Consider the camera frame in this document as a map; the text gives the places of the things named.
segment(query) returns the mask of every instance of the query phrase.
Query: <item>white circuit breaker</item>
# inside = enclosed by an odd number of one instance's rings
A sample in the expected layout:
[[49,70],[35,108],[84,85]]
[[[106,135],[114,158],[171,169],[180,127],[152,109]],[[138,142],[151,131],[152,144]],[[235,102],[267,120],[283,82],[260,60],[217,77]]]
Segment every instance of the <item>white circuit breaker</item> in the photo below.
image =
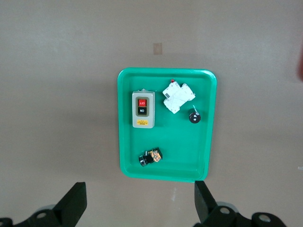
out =
[[163,91],[166,99],[165,106],[174,113],[180,110],[180,107],[187,101],[193,100],[196,96],[187,84],[180,85],[174,81]]
[[132,95],[133,127],[151,129],[155,125],[155,92],[134,91]]

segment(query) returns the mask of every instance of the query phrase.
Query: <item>black button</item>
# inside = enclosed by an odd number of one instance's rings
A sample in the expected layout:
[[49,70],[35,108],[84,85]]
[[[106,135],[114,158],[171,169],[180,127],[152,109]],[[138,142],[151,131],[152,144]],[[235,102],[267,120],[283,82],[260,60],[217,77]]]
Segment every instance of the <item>black button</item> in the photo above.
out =
[[138,107],[138,115],[147,115],[147,107]]

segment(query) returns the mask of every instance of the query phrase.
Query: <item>green plastic tray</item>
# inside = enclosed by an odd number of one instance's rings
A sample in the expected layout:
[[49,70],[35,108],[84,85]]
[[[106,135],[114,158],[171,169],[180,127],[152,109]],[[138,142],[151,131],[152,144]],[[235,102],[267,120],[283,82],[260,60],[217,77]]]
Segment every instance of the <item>green plastic tray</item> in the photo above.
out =
[[[164,105],[162,91],[174,79],[187,85],[196,97],[173,114]],[[118,118],[120,167],[128,177],[194,182],[208,173],[217,80],[208,70],[127,68],[118,76]],[[132,126],[132,93],[142,89],[155,91],[155,126]],[[192,124],[188,111],[193,105],[201,121]],[[138,157],[159,147],[163,160],[142,167]]]

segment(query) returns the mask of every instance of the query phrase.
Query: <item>gray floor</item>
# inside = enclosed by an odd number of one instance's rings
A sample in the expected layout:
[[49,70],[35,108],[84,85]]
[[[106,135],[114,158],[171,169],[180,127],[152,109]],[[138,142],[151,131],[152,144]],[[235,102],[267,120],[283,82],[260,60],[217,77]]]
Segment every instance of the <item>gray floor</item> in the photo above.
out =
[[214,197],[301,226],[302,12],[301,0],[0,1],[0,217],[20,222],[85,181],[79,227],[193,226],[193,184],[119,169],[118,73],[176,67],[217,76]]

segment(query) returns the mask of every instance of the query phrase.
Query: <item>white mark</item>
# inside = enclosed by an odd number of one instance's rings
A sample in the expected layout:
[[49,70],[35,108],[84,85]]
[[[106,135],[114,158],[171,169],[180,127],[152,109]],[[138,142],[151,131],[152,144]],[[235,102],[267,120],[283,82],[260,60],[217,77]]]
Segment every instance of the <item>white mark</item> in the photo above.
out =
[[175,198],[176,198],[176,192],[177,192],[177,188],[174,188],[174,191],[172,193],[172,197],[171,197],[171,200],[172,201],[175,201]]

